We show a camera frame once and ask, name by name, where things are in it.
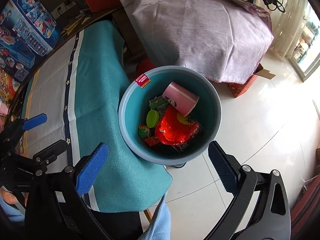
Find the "navy stripe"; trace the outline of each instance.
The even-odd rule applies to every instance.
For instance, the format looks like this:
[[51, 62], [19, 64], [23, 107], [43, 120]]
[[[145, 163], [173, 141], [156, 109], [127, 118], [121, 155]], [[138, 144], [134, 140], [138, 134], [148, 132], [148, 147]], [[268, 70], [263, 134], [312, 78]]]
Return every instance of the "navy stripe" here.
[[67, 160], [68, 160], [68, 165], [72, 165], [72, 166], [73, 166], [73, 157], [72, 157], [72, 142], [71, 142], [70, 126], [69, 126], [69, 118], [68, 118], [68, 103], [69, 103], [70, 77], [72, 73], [73, 59], [76, 52], [76, 48], [78, 46], [78, 41], [79, 41], [79, 33], [76, 34], [75, 44], [73, 46], [73, 50], [71, 52], [70, 60], [68, 64], [68, 75], [66, 80], [66, 91], [64, 94], [64, 108], [63, 108], [64, 135], [68, 143]]

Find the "red plastic bag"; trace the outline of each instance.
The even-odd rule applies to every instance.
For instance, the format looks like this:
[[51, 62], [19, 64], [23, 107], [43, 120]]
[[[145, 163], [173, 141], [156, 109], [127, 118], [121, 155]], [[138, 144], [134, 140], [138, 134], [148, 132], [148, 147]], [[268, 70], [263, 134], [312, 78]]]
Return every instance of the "red plastic bag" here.
[[172, 105], [169, 105], [156, 127], [155, 135], [163, 144], [181, 145], [186, 141], [190, 126], [190, 116], [183, 117]]

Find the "blue trash bin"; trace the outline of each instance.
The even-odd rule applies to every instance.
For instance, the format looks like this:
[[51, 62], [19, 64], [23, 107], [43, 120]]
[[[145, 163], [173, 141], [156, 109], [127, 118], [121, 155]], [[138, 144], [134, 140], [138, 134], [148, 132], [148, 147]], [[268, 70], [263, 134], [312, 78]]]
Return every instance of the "blue trash bin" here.
[[[177, 165], [196, 158], [214, 140], [220, 127], [221, 103], [215, 88], [205, 77], [185, 67], [158, 67], [145, 74], [151, 82], [144, 88], [132, 82], [120, 102], [118, 117], [124, 141], [135, 154], [153, 163]], [[138, 126], [146, 125], [149, 100], [162, 95], [172, 81], [200, 97], [191, 112], [191, 118], [199, 122], [204, 133], [196, 137], [182, 153], [150, 147], [138, 134]]]

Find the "red gift box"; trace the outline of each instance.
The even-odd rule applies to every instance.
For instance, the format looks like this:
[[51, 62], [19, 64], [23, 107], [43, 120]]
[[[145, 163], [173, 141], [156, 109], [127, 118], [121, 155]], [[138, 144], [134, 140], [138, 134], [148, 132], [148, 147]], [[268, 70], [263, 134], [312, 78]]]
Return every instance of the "red gift box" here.
[[264, 69], [261, 66], [261, 64], [259, 64], [255, 73], [249, 77], [246, 83], [244, 83], [243, 85], [237, 84], [237, 83], [228, 83], [228, 88], [232, 92], [233, 96], [237, 98], [238, 96], [244, 94], [249, 89], [249, 87], [253, 84], [253, 82], [257, 79], [258, 76], [264, 77], [267, 79], [272, 79], [276, 75], [271, 74], [269, 70]]

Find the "curtain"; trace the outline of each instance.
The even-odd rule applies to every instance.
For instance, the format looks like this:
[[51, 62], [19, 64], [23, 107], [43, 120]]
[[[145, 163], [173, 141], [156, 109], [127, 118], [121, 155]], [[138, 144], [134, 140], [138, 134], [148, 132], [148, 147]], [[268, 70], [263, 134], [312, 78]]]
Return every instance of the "curtain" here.
[[281, 57], [291, 58], [293, 50], [302, 34], [307, 17], [305, 11], [308, 0], [288, 0], [285, 13], [282, 13], [273, 30], [271, 48]]
[[271, 44], [273, 51], [281, 57], [291, 58], [308, 20], [308, 16], [305, 16], [308, 0], [283, 0], [285, 13], [269, 10], [262, 0], [255, 0], [254, 3], [270, 13], [274, 35]]

